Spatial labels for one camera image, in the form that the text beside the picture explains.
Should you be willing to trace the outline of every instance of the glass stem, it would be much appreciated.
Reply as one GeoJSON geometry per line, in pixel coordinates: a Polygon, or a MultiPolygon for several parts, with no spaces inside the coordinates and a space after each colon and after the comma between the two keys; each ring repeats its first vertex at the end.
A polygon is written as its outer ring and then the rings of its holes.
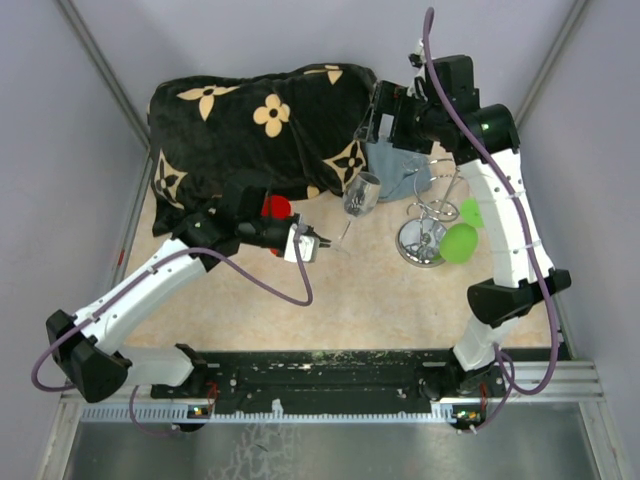
{"type": "Polygon", "coordinates": [[[347,225],[344,227],[344,231],[342,232],[342,235],[338,237],[338,245],[342,245],[342,240],[344,240],[344,236],[349,231],[350,226],[351,226],[351,220],[347,220],[347,225]]]}

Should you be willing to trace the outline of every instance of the red object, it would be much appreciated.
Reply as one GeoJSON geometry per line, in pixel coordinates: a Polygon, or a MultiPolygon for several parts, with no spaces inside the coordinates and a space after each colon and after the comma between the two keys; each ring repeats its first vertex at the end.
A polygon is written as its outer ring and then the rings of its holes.
{"type": "MultiPolygon", "coordinates": [[[[291,204],[286,198],[280,195],[272,195],[264,201],[264,206],[262,207],[263,217],[271,216],[282,220],[289,215],[291,215],[291,204]]],[[[273,248],[271,249],[271,253],[278,255],[278,251],[273,248]]]]}

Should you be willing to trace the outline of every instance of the table surface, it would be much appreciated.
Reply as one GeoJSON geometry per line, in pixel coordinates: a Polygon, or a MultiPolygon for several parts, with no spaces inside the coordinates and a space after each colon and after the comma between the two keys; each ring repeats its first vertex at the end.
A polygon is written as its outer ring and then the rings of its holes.
{"type": "MultiPolygon", "coordinates": [[[[423,198],[439,198],[446,189],[444,183],[434,185],[423,198]]],[[[452,195],[456,204],[468,197],[466,182],[460,182],[452,195]]],[[[317,261],[307,266],[314,291],[310,307],[290,305],[219,265],[168,299],[127,344],[179,342],[196,350],[449,348],[461,337],[471,315],[467,287],[492,276],[488,240],[480,230],[478,249],[464,265],[445,263],[430,269],[410,265],[400,257],[395,238],[399,228],[418,215],[417,209],[406,213],[413,201],[411,197],[381,203],[358,219],[343,243],[349,256],[325,249],[319,252],[317,261]]],[[[336,238],[345,226],[341,199],[328,192],[295,202],[294,211],[324,237],[336,238]]],[[[155,199],[149,191],[127,273],[166,240],[151,235],[154,217],[155,199]]],[[[275,288],[305,298],[295,264],[251,246],[242,246],[233,260],[275,288]]],[[[549,344],[543,305],[534,307],[505,342],[511,347],[549,344]]]]}

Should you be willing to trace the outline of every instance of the blue cloth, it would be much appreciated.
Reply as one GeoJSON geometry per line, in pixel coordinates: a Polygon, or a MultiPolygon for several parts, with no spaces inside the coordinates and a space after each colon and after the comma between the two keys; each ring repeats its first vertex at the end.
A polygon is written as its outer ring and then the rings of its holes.
{"type": "Polygon", "coordinates": [[[382,185],[380,202],[393,202],[412,196],[414,180],[418,193],[431,188],[431,174],[425,155],[393,148],[382,139],[378,143],[367,143],[366,149],[369,171],[380,179],[382,185]]]}

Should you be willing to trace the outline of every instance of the floral blanket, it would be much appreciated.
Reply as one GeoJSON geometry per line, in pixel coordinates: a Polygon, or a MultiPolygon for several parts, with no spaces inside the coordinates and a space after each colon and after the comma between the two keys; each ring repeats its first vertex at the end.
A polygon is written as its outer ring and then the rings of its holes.
{"type": "Polygon", "coordinates": [[[250,79],[196,76],[160,85],[148,123],[156,161],[153,234],[208,208],[242,169],[269,173],[274,194],[341,195],[367,166],[353,133],[369,106],[373,72],[309,65],[250,79]]]}

